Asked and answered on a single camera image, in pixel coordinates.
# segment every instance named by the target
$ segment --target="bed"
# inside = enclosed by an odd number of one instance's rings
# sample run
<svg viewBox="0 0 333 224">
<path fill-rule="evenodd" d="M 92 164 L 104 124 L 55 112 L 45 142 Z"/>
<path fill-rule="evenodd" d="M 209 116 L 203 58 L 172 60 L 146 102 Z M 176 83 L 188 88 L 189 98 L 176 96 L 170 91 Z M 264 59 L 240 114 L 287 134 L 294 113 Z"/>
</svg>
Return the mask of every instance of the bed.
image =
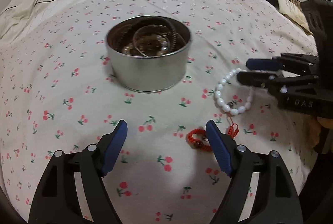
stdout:
<svg viewBox="0 0 333 224">
<path fill-rule="evenodd" d="M 214 101 L 218 80 L 245 69 L 248 58 L 316 53 L 313 37 L 263 0 L 35 3 L 13 0 L 8 7 L 15 7 L 0 16 L 1 168 L 8 198 L 25 220 L 52 154 L 80 151 L 123 119 L 128 137 L 104 178 L 122 222 L 209 223 L 230 181 L 213 154 L 192 149 L 186 134 L 210 119 L 224 133 L 229 127 Z M 174 18 L 193 36 L 183 80 L 161 93 L 123 88 L 107 57 L 107 32 L 138 15 Z M 224 97 L 240 105 L 247 88 L 230 83 Z M 233 118 L 240 127 L 236 142 L 259 153 L 277 150 L 298 193 L 317 157 L 307 145 L 303 119 L 279 110 L 260 89 L 251 109 Z M 92 220 L 76 180 L 82 214 Z M 256 174 L 242 219 L 255 191 Z"/>
</svg>

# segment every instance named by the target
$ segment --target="round silver container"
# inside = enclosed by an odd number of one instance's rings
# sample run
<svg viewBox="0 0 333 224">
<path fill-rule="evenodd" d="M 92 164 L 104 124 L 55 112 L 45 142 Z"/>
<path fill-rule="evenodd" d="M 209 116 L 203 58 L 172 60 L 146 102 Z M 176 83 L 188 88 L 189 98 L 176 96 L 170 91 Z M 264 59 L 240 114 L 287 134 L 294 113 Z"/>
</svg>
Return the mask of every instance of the round silver container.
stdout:
<svg viewBox="0 0 333 224">
<path fill-rule="evenodd" d="M 114 49 L 116 42 L 134 22 L 143 17 L 147 16 L 134 17 L 113 27 L 107 34 L 106 45 L 117 80 L 132 91 L 154 93 L 171 88 L 184 77 L 191 33 L 181 22 L 165 17 L 174 25 L 176 32 L 183 37 L 186 42 L 184 47 L 166 55 L 150 57 L 117 52 Z"/>
</svg>

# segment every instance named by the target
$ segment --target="white blanket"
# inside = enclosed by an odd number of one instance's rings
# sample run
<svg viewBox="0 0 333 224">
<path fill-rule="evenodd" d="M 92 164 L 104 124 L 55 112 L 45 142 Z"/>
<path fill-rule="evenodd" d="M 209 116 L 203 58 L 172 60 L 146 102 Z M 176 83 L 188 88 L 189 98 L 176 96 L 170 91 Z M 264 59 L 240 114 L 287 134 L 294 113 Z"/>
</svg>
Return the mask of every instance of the white blanket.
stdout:
<svg viewBox="0 0 333 224">
<path fill-rule="evenodd" d="M 218 80 L 244 69 L 248 58 L 315 53 L 314 39 L 263 0 L 58 0 L 41 12 L 36 8 L 21 18 L 23 25 L 6 26 L 4 17 L 0 23 L 7 31 L 0 47 L 1 164 L 9 199 L 25 219 L 52 154 L 78 152 L 124 119 L 128 137 L 104 179 L 122 222 L 209 223 L 230 180 L 212 153 L 193 150 L 185 137 L 211 119 L 224 133 L 229 127 L 213 98 Z M 193 36 L 184 79 L 162 93 L 133 93 L 110 67 L 106 33 L 138 15 L 172 17 Z M 247 92 L 232 79 L 223 98 L 239 106 Z M 254 152 L 279 151 L 298 192 L 316 159 L 302 119 L 279 110 L 264 90 L 256 90 L 251 109 L 234 118 L 236 142 Z M 255 189 L 254 180 L 242 218 Z M 83 191 L 78 195 L 91 219 Z"/>
</svg>

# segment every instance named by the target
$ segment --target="blue gripper pad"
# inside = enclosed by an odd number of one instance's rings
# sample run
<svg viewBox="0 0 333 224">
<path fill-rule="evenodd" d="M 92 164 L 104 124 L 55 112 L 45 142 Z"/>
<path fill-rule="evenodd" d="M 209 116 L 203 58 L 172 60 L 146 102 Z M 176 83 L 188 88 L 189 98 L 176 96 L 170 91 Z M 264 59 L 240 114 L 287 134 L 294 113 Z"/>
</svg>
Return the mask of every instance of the blue gripper pad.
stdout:
<svg viewBox="0 0 333 224">
<path fill-rule="evenodd" d="M 282 69 L 283 66 L 278 60 L 248 59 L 246 67 L 250 70 L 278 71 Z"/>
<path fill-rule="evenodd" d="M 220 132 L 213 120 L 208 121 L 206 124 L 206 137 L 220 166 L 220 169 L 228 176 L 230 176 L 234 171 L 231 166 L 231 155 L 229 154 L 219 135 L 224 134 Z"/>
<path fill-rule="evenodd" d="M 127 137 L 127 123 L 125 121 L 120 121 L 118 124 L 120 125 L 119 127 L 117 125 L 113 131 L 112 134 L 114 134 L 114 137 L 104 153 L 104 165 L 101 168 L 104 176 L 113 170 L 114 164 L 116 163 L 120 150 L 122 149 L 122 146 Z"/>
</svg>

